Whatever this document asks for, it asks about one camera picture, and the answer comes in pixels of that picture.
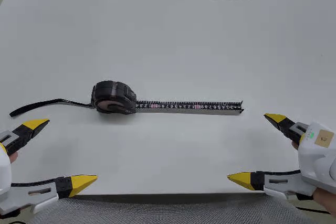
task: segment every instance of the human hand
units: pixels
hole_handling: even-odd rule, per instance
[[[298,149],[299,146],[292,142],[292,146],[295,149]],[[332,194],[326,190],[323,190],[321,188],[317,188],[315,192],[313,193],[314,200],[325,207],[325,209],[331,213],[334,217],[336,217],[336,195]]]

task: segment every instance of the black strap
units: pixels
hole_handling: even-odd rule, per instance
[[[43,107],[43,106],[47,106],[47,105],[52,105],[52,104],[73,105],[73,106],[80,106],[80,107],[94,109],[92,107],[91,103],[84,104],[84,103],[79,103],[79,102],[68,101],[68,100],[65,100],[65,99],[53,99],[53,100],[49,100],[49,101],[36,102],[36,103],[32,103],[32,104],[23,106],[21,108],[18,108],[17,110],[14,110],[9,115],[11,117],[14,117],[14,116],[26,113],[30,110],[34,110],[34,109],[37,109],[37,108],[40,108],[40,107]]]

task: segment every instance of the white table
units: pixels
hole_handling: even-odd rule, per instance
[[[49,125],[13,165],[15,182],[98,174],[83,194],[231,193],[249,170],[298,168],[290,141],[262,116],[336,128],[335,0],[4,0],[0,128]],[[101,80],[139,99],[244,100],[240,116],[101,115]]]

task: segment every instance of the black cable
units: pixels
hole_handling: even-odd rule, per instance
[[[310,208],[303,208],[303,207],[296,207],[299,210],[302,211],[308,211],[308,212],[318,212],[319,214],[325,214],[325,215],[330,215],[329,212],[327,211],[322,211],[322,210],[315,210],[315,209],[310,209]]]

